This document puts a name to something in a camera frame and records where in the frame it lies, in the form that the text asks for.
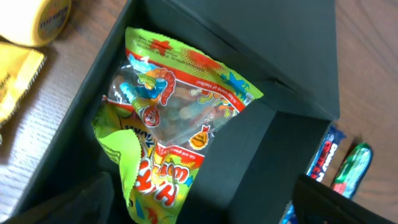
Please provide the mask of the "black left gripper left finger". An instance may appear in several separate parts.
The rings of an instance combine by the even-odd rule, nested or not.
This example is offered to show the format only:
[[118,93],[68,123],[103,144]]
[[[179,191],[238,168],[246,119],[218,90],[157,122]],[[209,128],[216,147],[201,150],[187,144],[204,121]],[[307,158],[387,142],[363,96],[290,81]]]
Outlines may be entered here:
[[106,223],[113,200],[114,187],[111,176],[107,172],[101,172],[72,189],[9,218],[4,223]]

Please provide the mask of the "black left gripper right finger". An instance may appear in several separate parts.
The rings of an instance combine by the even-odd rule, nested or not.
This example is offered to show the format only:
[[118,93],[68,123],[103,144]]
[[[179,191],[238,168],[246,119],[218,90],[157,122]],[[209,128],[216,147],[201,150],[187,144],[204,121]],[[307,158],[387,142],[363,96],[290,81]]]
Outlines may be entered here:
[[295,182],[292,202],[298,224],[394,224],[305,174]]

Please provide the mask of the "purple Dairy Milk bar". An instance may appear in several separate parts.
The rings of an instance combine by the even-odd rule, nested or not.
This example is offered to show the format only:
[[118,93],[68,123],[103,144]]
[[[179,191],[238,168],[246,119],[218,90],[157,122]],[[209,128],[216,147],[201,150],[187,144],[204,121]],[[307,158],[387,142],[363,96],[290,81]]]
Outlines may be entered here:
[[[340,142],[345,137],[345,134],[332,124],[328,128],[328,131],[320,144],[319,150],[314,155],[306,175],[317,182],[321,182]],[[292,201],[287,204],[285,212],[279,223],[297,223]]]

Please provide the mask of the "green red candy bar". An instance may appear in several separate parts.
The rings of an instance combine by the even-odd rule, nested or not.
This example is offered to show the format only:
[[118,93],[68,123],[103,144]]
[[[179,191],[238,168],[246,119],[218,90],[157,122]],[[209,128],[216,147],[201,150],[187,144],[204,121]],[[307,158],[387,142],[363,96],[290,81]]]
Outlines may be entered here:
[[373,150],[366,142],[359,143],[344,159],[331,184],[331,189],[352,199],[373,160]]

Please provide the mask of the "dark green lidded box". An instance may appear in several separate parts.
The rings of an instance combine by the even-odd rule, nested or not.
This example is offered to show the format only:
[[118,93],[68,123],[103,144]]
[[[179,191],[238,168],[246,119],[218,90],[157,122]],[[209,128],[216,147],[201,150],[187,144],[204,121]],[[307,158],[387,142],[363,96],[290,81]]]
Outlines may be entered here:
[[285,223],[339,114],[333,1],[128,1],[9,223]]

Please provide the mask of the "green Haribo gummy bag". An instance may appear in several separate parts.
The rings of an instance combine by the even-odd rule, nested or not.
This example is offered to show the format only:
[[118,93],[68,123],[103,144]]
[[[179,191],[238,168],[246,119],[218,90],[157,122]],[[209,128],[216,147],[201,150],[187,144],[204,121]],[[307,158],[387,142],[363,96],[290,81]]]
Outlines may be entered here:
[[93,132],[119,167],[130,217],[175,223],[215,133],[262,92],[166,35],[128,27],[125,49]]

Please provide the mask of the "yellow Hacks candy bag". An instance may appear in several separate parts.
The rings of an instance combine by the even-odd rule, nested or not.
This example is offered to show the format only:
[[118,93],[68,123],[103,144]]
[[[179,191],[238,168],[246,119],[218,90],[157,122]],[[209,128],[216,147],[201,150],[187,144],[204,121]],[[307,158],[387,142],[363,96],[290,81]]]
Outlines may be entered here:
[[46,60],[38,50],[1,42],[1,126],[16,112]]

